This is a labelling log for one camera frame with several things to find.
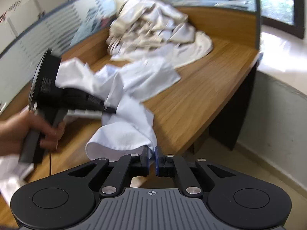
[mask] window frame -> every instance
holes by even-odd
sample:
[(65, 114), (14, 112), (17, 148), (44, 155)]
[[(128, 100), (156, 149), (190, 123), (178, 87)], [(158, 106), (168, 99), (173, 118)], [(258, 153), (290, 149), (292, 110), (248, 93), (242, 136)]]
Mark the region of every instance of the window frame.
[(294, 0), (294, 24), (290, 25), (266, 16), (262, 17), (262, 23), (275, 27), (298, 38), (303, 39), (305, 35), (305, 0)]

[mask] baseboard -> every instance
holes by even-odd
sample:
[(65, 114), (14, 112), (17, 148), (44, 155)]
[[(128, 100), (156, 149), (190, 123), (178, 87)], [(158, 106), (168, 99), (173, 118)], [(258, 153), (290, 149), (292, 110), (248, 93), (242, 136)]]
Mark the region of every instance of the baseboard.
[(282, 182), (287, 184), (289, 187), (294, 189), (296, 192), (301, 194), (303, 197), (307, 199), (307, 188), (304, 187), (300, 182), (296, 181), (290, 174), (287, 174), (282, 169), (279, 169), (274, 164), (270, 163), (270, 161), (265, 158), (259, 156), (254, 151), (248, 149), (240, 142), (237, 142), (235, 145), (235, 149), (240, 152), (242, 155), (257, 163), (259, 166), (270, 172), (272, 175), (279, 178)]

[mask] window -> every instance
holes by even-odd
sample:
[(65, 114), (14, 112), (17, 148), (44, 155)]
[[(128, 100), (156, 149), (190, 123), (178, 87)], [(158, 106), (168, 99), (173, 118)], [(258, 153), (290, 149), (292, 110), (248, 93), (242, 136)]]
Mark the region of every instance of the window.
[(260, 0), (263, 24), (304, 38), (304, 0)]

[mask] crosshair symbol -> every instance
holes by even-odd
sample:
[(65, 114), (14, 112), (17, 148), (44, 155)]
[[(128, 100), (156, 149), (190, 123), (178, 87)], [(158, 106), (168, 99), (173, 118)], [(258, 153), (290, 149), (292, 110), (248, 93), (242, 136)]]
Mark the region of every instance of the crosshair symbol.
[(147, 192), (146, 194), (149, 194), (149, 195), (151, 195), (151, 196), (153, 196), (153, 195), (155, 195), (155, 194), (157, 194), (158, 192), (155, 192), (155, 191), (153, 191), (153, 190), (150, 190), (149, 192)]

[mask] grooved gray plate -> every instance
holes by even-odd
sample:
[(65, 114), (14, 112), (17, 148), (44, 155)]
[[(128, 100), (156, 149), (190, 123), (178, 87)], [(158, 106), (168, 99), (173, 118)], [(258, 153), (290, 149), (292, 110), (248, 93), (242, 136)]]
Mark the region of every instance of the grooved gray plate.
[(127, 188), (116, 198), (103, 199), (96, 211), (71, 230), (235, 230), (217, 220), (200, 199), (178, 189)]

